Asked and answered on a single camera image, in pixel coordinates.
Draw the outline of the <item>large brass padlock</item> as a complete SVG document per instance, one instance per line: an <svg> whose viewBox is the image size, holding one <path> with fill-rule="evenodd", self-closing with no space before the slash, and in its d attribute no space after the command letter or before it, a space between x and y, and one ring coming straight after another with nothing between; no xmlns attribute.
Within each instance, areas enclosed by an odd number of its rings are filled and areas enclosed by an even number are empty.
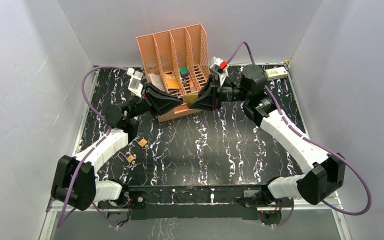
<svg viewBox="0 0 384 240"><path fill-rule="evenodd" d="M182 96L182 99L183 99L183 105L189 107L193 102L195 102L197 99L198 99L198 95L197 94L187 94L187 95L183 95Z"/></svg>

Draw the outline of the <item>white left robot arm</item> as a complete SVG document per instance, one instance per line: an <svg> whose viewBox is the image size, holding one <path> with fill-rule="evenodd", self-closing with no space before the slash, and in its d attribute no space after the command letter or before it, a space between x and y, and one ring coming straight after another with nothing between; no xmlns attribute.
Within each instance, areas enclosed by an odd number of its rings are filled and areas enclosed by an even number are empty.
<svg viewBox="0 0 384 240"><path fill-rule="evenodd" d="M132 92L128 102L107 106L104 118L109 129L99 140L74 156L64 155L58 160L50 196L61 201L64 208L84 211L101 201L124 208L129 203L122 183L97 181L97 171L136 138L139 122L135 117L145 113L161 116L184 103L182 97L163 92L151 83L140 84L139 89Z"/></svg>

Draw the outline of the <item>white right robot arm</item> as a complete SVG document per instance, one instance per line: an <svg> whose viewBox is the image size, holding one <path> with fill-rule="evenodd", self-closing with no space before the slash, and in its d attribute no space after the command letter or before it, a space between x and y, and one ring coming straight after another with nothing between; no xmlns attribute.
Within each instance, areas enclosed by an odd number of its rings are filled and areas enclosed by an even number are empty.
<svg viewBox="0 0 384 240"><path fill-rule="evenodd" d="M300 198L317 205L343 185L345 164L313 144L280 108L268 89L262 67L248 64L241 72L239 84L228 82L227 66L213 64L210 75L198 98L189 105L192 109L215 111L223 102L243 102L245 115L269 133L292 155L302 174L277 177L267 183L262 202L275 207L282 198Z"/></svg>

